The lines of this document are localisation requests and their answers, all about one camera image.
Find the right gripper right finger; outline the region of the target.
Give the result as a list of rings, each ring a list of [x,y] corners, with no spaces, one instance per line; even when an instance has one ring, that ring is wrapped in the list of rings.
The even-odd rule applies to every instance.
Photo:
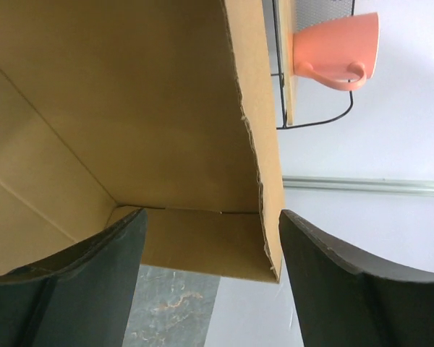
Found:
[[[434,273],[383,259],[282,210],[305,346],[434,346]]]

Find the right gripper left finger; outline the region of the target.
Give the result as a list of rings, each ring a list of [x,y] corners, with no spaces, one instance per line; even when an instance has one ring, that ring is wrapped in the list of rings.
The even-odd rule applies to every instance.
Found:
[[[121,346],[147,232],[137,209],[0,275],[0,346]]]

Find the brown cardboard box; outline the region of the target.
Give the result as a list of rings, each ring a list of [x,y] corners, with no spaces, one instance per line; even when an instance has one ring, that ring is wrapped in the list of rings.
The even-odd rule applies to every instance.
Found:
[[[142,263],[276,283],[261,1],[0,1],[0,275],[148,213]]]

